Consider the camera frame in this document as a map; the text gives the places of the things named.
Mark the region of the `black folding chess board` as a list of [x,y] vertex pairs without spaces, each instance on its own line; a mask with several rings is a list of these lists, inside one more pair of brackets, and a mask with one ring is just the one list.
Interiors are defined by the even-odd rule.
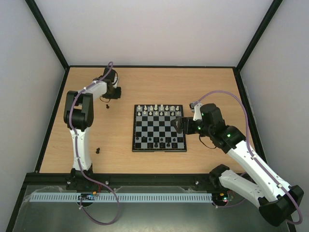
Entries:
[[[158,104],[158,115],[155,116],[155,110],[153,106],[153,115],[150,116],[150,106],[151,104],[145,104],[148,107],[147,115],[143,115],[144,111],[144,105],[141,106],[141,110],[138,110],[138,105],[134,105],[134,121],[133,121],[133,138],[132,138],[132,151],[133,152],[158,152],[158,151],[164,151],[164,152],[186,152],[187,146],[186,146],[186,138],[183,133],[177,133],[176,130],[171,126],[170,122],[177,118],[183,116],[183,106],[182,105],[172,105],[172,104],[163,104],[164,110],[160,111],[161,104]],[[169,106],[169,116],[164,116],[164,112],[166,106]],[[172,112],[170,110],[170,107],[174,106],[174,116],[171,116],[170,113]],[[176,107],[179,106],[179,112],[181,113],[180,116],[176,115]],[[142,142],[142,137],[147,138],[147,142]],[[158,137],[158,148],[155,148],[155,141],[154,138]],[[166,147],[166,137],[170,138],[170,147]],[[165,143],[165,148],[160,148],[160,143]],[[148,144],[152,143],[153,147],[149,148]],[[172,143],[176,143],[177,147],[173,148]]]

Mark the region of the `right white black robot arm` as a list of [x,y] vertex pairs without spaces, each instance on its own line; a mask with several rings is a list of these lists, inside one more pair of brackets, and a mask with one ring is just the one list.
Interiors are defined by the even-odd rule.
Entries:
[[221,164],[210,172],[215,189],[227,188],[254,204],[261,216],[272,226],[279,226],[297,209],[304,196],[302,188],[291,186],[275,173],[254,151],[242,132],[225,124],[221,110],[214,104],[191,105],[193,117],[177,117],[171,121],[176,132],[209,137],[242,166],[251,181]]

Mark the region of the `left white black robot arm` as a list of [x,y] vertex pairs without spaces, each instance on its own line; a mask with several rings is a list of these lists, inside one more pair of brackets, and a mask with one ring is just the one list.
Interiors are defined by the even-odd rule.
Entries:
[[98,182],[92,178],[89,151],[90,127],[94,121],[94,101],[101,97],[108,100],[121,98],[121,87],[118,86],[118,82],[118,73],[109,67],[88,86],[78,91],[67,92],[63,118],[70,129],[73,143],[72,177],[82,176],[88,181]]

